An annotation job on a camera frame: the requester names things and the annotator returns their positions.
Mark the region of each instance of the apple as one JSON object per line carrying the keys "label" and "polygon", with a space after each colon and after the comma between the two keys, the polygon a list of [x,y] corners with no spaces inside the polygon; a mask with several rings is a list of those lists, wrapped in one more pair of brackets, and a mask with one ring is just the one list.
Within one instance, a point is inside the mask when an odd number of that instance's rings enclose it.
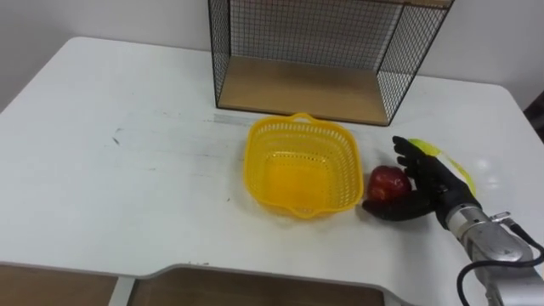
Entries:
{"label": "apple", "polygon": [[379,166],[372,170],[367,192],[369,200],[387,201],[409,194],[411,184],[400,168]]}

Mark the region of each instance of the black cable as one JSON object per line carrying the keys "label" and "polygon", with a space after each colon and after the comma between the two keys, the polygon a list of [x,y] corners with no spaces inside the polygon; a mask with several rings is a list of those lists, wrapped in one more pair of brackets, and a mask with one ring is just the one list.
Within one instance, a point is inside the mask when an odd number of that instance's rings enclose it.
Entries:
{"label": "black cable", "polygon": [[540,244],[538,244],[536,241],[534,241],[529,234],[527,234],[519,224],[513,223],[509,226],[510,230],[519,236],[519,238],[523,239],[525,242],[527,242],[530,246],[534,247],[535,249],[540,252],[540,256],[538,258],[535,258],[533,260],[524,261],[524,262],[502,262],[502,261],[496,261],[496,260],[483,260],[478,261],[475,263],[471,263],[467,265],[465,268],[461,269],[461,272],[459,272],[459,275],[457,276],[457,294],[459,294],[459,298],[461,299],[462,306],[470,306],[470,304],[467,301],[467,298],[465,297],[465,292],[462,289],[462,283],[465,279],[465,276],[468,274],[468,272],[472,271],[473,269],[482,268],[482,267],[507,267],[507,268],[531,268],[536,265],[544,263],[544,247],[542,247]]}

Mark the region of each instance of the yellow basket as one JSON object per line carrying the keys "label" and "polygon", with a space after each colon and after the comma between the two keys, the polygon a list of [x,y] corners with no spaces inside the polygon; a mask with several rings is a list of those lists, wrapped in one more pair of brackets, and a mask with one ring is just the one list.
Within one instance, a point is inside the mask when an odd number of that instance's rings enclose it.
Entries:
{"label": "yellow basket", "polygon": [[269,116],[252,126],[244,183],[262,205],[300,218],[350,209],[363,196],[351,133],[303,113]]}

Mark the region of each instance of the white wall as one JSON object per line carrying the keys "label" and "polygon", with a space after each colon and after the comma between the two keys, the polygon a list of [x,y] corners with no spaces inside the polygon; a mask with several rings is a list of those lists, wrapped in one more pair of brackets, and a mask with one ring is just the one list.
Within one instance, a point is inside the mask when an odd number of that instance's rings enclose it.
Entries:
{"label": "white wall", "polygon": [[[422,74],[544,90],[544,0],[456,0]],[[73,36],[209,49],[206,0],[2,0],[0,110]]]}

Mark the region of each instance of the wooden shelf board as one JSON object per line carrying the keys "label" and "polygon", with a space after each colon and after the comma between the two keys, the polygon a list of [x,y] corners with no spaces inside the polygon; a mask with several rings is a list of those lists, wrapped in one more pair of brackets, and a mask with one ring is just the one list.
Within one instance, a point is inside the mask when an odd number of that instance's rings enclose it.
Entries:
{"label": "wooden shelf board", "polygon": [[387,125],[373,71],[232,56],[221,108]]}

